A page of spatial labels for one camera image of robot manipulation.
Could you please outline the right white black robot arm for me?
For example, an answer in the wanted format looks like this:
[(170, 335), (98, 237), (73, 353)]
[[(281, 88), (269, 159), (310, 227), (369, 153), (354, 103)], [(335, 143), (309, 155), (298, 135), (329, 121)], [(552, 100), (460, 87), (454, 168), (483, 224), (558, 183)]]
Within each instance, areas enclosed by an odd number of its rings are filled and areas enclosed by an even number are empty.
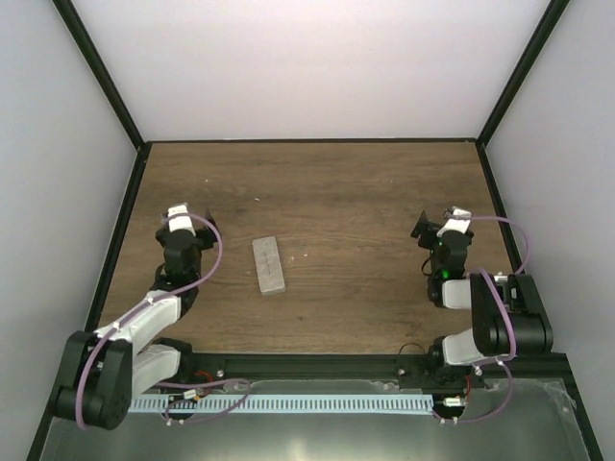
[(434, 340), (426, 358), (430, 381), (447, 387), (485, 365), (550, 353), (554, 333), (533, 277), (524, 266), (510, 274), (467, 270), (470, 226), (482, 218), (454, 206), (444, 219), (438, 224), (422, 212), (410, 236), (429, 253), (422, 266), (428, 299), (438, 308), (469, 311), (471, 326)]

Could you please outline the grey green glasses case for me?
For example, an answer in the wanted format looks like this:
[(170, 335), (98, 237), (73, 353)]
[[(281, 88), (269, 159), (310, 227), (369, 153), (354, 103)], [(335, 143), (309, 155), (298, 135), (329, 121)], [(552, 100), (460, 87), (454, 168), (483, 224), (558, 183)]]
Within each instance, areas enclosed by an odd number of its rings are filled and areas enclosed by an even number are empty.
[(275, 236), (255, 239), (252, 242), (256, 264), (258, 288), (263, 296), (283, 293), (286, 290), (282, 260)]

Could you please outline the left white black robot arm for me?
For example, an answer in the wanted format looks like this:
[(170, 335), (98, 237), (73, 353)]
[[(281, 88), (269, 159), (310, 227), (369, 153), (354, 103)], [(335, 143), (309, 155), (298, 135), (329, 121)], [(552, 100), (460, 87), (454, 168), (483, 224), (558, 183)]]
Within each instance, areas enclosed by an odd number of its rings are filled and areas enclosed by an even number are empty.
[(211, 214), (179, 204), (163, 215), (156, 239), (163, 262), (144, 298), (108, 325), (67, 338), (48, 401), (54, 417), (111, 430), (132, 400), (159, 382), (184, 388), (195, 379), (197, 366), (185, 356), (189, 346), (165, 344), (158, 335), (184, 317), (217, 271), (219, 259), (202, 270), (202, 255), (223, 249), (221, 233)]

